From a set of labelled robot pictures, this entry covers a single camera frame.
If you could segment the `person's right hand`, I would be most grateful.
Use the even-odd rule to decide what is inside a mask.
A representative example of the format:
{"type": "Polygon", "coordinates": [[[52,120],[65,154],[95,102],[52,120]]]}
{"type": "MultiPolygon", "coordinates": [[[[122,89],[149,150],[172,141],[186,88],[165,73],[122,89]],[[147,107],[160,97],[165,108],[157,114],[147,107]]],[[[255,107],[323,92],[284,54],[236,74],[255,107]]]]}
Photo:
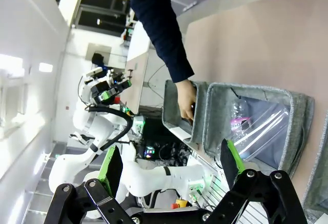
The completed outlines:
{"type": "Polygon", "coordinates": [[[178,93],[178,105],[182,118],[193,120],[193,103],[196,103],[196,90],[192,83],[186,79],[175,84],[178,93]]]}

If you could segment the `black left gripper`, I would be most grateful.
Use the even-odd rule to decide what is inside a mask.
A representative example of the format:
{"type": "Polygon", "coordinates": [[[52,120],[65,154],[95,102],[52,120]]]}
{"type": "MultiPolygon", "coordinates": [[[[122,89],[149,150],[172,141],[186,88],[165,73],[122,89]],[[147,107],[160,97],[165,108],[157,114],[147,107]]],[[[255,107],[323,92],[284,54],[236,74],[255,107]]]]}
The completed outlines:
{"type": "Polygon", "coordinates": [[[131,87],[130,80],[125,80],[121,83],[117,83],[110,89],[109,84],[106,81],[99,82],[91,88],[91,97],[97,105],[112,105],[115,101],[115,96],[131,87]]]}

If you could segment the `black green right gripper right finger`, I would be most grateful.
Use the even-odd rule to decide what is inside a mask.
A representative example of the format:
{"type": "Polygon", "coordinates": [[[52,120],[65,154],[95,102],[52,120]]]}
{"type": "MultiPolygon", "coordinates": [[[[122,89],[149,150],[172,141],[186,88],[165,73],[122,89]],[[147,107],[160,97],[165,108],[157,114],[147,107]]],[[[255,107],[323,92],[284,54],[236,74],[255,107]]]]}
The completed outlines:
{"type": "Polygon", "coordinates": [[[287,172],[265,175],[247,169],[231,140],[221,142],[220,162],[229,191],[212,212],[212,223],[237,223],[250,202],[258,202],[269,223],[306,223],[302,205],[287,172]]]}

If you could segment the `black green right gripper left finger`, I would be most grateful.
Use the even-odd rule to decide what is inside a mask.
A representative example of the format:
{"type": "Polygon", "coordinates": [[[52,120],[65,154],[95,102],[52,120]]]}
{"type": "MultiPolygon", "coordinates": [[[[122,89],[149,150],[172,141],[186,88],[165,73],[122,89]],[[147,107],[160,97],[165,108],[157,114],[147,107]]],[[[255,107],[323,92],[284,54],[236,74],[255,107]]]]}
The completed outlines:
{"type": "Polygon", "coordinates": [[[57,187],[45,223],[82,223],[87,212],[96,210],[105,223],[133,223],[115,199],[123,170],[117,146],[105,156],[99,176],[80,186],[61,184],[57,187]]]}

